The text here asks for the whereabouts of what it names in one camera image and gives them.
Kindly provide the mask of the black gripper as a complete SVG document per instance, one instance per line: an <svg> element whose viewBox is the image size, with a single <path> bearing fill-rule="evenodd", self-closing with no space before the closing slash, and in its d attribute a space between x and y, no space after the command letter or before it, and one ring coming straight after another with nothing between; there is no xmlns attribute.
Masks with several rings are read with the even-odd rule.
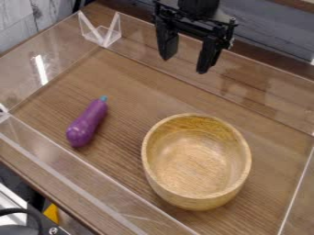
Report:
<svg viewBox="0 0 314 235"><path fill-rule="evenodd" d="M179 33L203 40L196 72L207 73L222 49L234 41L236 19L219 9L219 0L153 0L156 44L161 59L177 52Z"/></svg>

